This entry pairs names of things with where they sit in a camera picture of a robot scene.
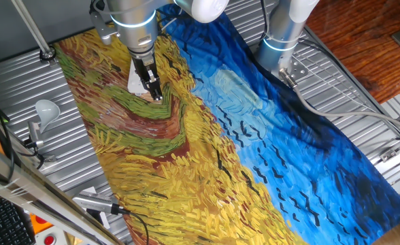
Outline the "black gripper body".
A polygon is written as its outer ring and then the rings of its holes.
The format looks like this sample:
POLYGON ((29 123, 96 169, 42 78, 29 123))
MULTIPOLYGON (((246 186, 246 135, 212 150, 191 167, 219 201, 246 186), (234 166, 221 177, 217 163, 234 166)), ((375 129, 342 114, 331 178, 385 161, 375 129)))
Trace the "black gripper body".
POLYGON ((154 55, 142 58, 133 57, 132 60, 135 72, 144 86, 154 86, 159 84, 160 78, 157 73, 156 59, 154 55))

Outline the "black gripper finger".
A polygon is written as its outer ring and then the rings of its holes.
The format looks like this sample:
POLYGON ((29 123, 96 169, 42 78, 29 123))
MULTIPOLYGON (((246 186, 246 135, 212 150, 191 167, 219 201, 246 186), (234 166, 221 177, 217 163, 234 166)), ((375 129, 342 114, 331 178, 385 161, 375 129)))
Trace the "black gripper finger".
POLYGON ((163 99, 160 78, 156 78, 155 81, 152 83, 152 92, 154 93, 153 98, 155 101, 160 101, 163 99))
POLYGON ((152 98, 158 99, 158 84, 156 83, 156 81, 149 80, 148 82, 146 82, 146 85, 152 98))

